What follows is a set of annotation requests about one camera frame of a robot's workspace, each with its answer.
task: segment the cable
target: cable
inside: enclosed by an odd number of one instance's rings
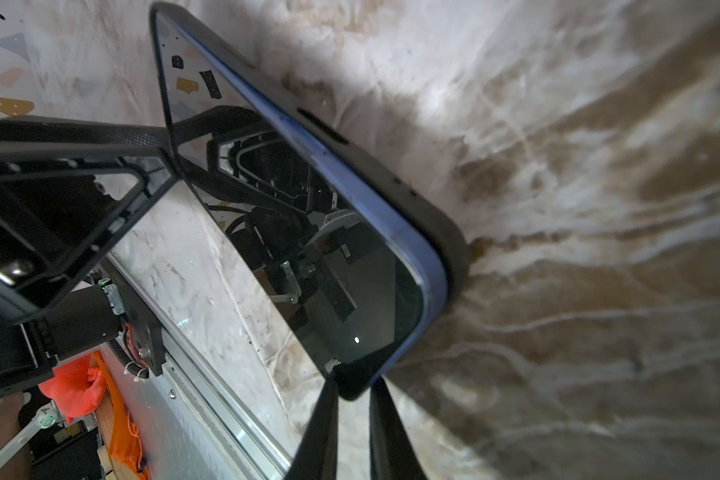
[[[117,340],[110,340],[106,343],[115,357],[120,361],[120,364],[131,375],[135,376],[135,379],[148,379],[150,378],[150,370],[139,366],[133,359],[131,359],[127,353],[123,350],[123,347],[117,342]]]
[[[139,435],[139,426],[130,420],[130,412],[127,413],[128,415],[128,433],[130,433],[132,436],[136,437],[139,443],[139,459],[136,460],[136,472],[142,473],[144,471],[144,467],[146,466],[146,461],[144,460],[144,448],[141,445],[141,438]]]
[[[128,336],[128,347],[130,347],[130,350],[134,354],[134,360],[136,360],[138,363],[141,363],[141,365],[145,367],[149,367],[139,356],[138,351],[134,347],[134,334],[133,334],[133,327],[130,325],[130,323],[126,323],[125,326],[127,327],[127,330],[125,331],[125,335]]]
[[[230,225],[226,228],[226,230],[224,230],[224,235],[227,235],[227,236],[232,235],[232,232],[235,231],[235,228],[240,226],[240,224],[242,222],[246,221],[247,218],[248,218],[248,215],[240,215],[237,218],[235,218],[234,220],[232,220]]]
[[[248,215],[250,214],[249,211],[243,210],[242,208],[235,208],[234,206],[224,206],[224,205],[208,205],[208,210],[211,210],[212,212],[232,212],[234,214],[243,214]]]

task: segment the orange plastic bag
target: orange plastic bag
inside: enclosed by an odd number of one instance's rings
[[[150,480],[150,471],[144,462],[144,450],[139,437],[139,427],[130,420],[130,414],[125,408],[123,397],[120,396],[120,390],[115,385],[110,371],[106,369],[104,358],[101,352],[94,353],[94,358],[101,368],[101,373],[106,380],[106,388],[110,391],[110,398],[114,407],[114,428],[112,431],[112,441],[110,442],[110,457],[127,466],[136,475],[143,480]],[[143,471],[139,473],[139,466],[143,467]]]
[[[54,378],[39,384],[43,395],[56,401],[68,423],[92,413],[104,398],[106,383],[99,368],[89,368],[90,361],[90,355],[73,360],[54,370]]]

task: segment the dirty white surface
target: dirty white surface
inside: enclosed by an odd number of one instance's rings
[[[390,375],[430,478],[720,478],[720,0],[184,5],[472,243]],[[26,9],[46,111],[162,124],[147,2]],[[320,378],[189,191],[115,254],[294,452]]]

